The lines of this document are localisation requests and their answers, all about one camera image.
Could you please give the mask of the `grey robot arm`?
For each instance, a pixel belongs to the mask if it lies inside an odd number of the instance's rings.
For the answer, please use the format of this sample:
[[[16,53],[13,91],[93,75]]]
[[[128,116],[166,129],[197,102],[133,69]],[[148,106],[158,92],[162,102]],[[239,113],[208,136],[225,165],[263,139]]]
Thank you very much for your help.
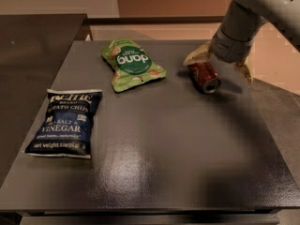
[[[217,59],[233,63],[248,83],[253,81],[248,56],[259,29],[271,23],[300,51],[300,0],[232,0],[212,39],[185,59],[186,67]]]

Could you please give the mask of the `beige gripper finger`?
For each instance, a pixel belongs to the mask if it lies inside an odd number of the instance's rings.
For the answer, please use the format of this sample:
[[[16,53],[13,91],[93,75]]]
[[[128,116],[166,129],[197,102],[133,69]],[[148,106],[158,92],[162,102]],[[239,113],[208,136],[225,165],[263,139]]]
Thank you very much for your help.
[[[211,42],[205,42],[195,51],[191,52],[185,59],[183,65],[189,66],[196,63],[208,62],[210,59],[210,46]]]
[[[249,57],[241,62],[237,62],[235,64],[235,70],[246,80],[249,85],[252,85],[252,66]]]

